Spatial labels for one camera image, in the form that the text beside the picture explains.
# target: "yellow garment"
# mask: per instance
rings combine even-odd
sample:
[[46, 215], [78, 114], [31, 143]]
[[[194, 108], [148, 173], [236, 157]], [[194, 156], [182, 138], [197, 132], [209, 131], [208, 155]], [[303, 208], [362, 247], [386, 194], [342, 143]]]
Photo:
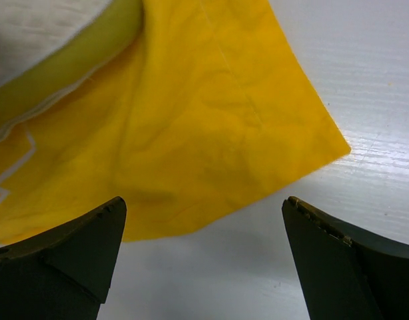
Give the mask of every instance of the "yellow garment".
[[133, 46], [0, 143], [0, 242], [115, 195], [125, 240], [190, 233], [349, 151], [266, 0], [144, 8]]
[[76, 89], [82, 78], [133, 42], [141, 28], [140, 0], [113, 0], [60, 50], [0, 87], [0, 140]]

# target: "white table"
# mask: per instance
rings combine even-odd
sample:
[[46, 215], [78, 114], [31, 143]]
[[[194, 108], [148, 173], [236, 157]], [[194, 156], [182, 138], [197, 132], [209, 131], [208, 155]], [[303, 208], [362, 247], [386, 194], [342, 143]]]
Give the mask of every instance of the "white table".
[[192, 235], [123, 244], [100, 320], [309, 319], [289, 195], [409, 243], [409, 0], [271, 2], [352, 154]]

